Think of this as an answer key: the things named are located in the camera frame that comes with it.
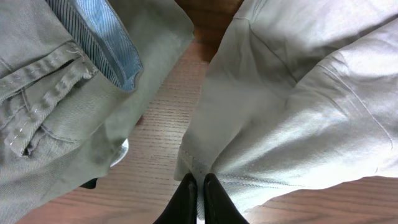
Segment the light grey t-shirt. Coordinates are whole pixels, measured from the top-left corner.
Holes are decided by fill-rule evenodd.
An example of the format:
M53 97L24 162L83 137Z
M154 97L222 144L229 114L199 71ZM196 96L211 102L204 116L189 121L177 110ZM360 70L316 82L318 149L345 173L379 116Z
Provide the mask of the light grey t-shirt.
M244 1L210 62L175 178L213 173L246 211L397 176L397 2Z

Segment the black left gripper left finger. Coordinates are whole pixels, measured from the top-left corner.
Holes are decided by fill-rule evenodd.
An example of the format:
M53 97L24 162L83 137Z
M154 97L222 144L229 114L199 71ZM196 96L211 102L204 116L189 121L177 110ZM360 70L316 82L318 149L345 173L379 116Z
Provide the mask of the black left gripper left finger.
M196 224L197 195L197 182L194 176L188 173L154 224Z

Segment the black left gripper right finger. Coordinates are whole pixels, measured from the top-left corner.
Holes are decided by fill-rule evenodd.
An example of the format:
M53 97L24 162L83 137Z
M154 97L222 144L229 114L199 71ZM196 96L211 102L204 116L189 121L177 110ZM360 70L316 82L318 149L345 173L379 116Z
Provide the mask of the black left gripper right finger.
M205 176L203 194L206 224L248 224L216 175L209 173Z

